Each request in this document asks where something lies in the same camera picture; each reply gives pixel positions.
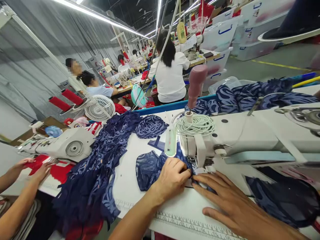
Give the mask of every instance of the gray curtain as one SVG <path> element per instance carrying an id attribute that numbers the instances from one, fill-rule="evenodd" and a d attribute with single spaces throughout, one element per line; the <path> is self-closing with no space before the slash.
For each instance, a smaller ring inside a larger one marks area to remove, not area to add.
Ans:
<path id="1" fill-rule="evenodd" d="M 110 41 L 115 37 L 111 25 L 49 0 L 10 0 L 8 5 L 62 63 L 70 57 L 88 69 L 85 61 L 100 54 L 118 66 L 121 48 L 117 40 Z M 70 104 L 58 87 L 65 80 L 15 21 L 0 30 L 0 98 L 26 120 L 72 117 L 60 116 L 60 110 L 48 102 L 57 96 Z"/>

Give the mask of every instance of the black hair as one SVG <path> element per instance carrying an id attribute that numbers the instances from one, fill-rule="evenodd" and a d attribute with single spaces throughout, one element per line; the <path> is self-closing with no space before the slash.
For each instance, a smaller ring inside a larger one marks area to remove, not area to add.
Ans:
<path id="1" fill-rule="evenodd" d="M 66 59 L 66 66 L 68 68 L 71 68 L 72 67 L 72 62 L 73 62 L 73 59 L 72 58 L 67 58 Z"/>
<path id="2" fill-rule="evenodd" d="M 159 41 L 156 46 L 159 52 L 161 52 L 163 49 L 164 43 L 166 42 L 167 35 L 168 35 L 168 30 L 162 30 L 159 35 Z M 175 54 L 176 54 L 176 47 L 174 46 L 173 42 L 171 41 L 171 38 L 169 37 L 166 48 L 164 49 L 162 59 L 161 59 L 167 67 L 171 67 L 171 63 L 174 60 Z"/>
<path id="3" fill-rule="evenodd" d="M 94 75 L 86 70 L 82 72 L 81 80 L 84 85 L 89 86 L 92 84 L 92 81 L 94 80 Z"/>
<path id="4" fill-rule="evenodd" d="M 120 55 L 118 56 L 118 61 L 120 62 L 120 60 L 123 60 L 123 61 L 124 61 L 124 56 L 123 56 L 122 54 L 120 54 Z"/>

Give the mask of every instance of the blue handle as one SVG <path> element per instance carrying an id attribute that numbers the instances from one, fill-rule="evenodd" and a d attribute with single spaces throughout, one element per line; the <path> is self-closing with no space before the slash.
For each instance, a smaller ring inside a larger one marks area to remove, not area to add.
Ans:
<path id="1" fill-rule="evenodd" d="M 224 54 L 223 57 L 218 58 L 218 59 L 213 59 L 214 61 L 219 61 L 220 59 L 224 58 L 226 55 Z"/>
<path id="2" fill-rule="evenodd" d="M 211 76 L 211 79 L 212 79 L 214 76 L 217 76 L 217 75 L 221 76 L 221 73 L 217 73 L 217 74 L 215 74 L 215 75 L 212 75 L 212 76 Z"/>
<path id="3" fill-rule="evenodd" d="M 257 8 L 261 7 L 261 5 L 262 5 L 262 2 L 261 2 L 260 5 L 257 6 L 257 7 L 256 7 L 256 5 L 253 5 L 253 9 L 257 9 Z"/>
<path id="4" fill-rule="evenodd" d="M 219 30 L 218 33 L 221 35 L 221 34 L 224 34 L 224 33 L 228 32 L 228 31 L 230 31 L 231 29 L 232 29 L 232 24 L 231 24 L 231 27 L 229 29 L 227 29 L 227 30 L 225 30 L 223 32 L 220 32 L 220 30 Z"/>

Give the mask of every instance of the ceiling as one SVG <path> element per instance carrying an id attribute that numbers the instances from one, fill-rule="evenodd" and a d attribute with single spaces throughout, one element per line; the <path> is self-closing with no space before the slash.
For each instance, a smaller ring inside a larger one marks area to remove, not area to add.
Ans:
<path id="1" fill-rule="evenodd" d="M 110 10 L 114 16 L 142 34 L 148 34 L 156 28 L 158 0 L 86 0 L 86 5 Z M 171 22 L 175 8 L 175 0 L 169 0 L 164 25 Z M 163 14 L 165 0 L 162 0 L 160 19 Z M 189 0 L 182 0 L 181 10 L 189 7 Z"/>

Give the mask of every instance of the electric fan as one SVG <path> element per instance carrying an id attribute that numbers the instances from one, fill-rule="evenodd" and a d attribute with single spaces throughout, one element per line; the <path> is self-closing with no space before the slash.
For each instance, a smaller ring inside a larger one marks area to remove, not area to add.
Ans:
<path id="1" fill-rule="evenodd" d="M 131 91 L 131 99 L 133 104 L 142 108 L 147 104 L 147 99 L 138 84 L 134 84 Z"/>
<path id="2" fill-rule="evenodd" d="M 113 101 L 103 95 L 94 95 L 93 98 L 110 116 L 105 114 L 105 112 L 101 110 L 97 103 L 94 103 L 85 108 L 86 116 L 91 120 L 97 122 L 102 122 L 110 119 L 116 111 Z"/>

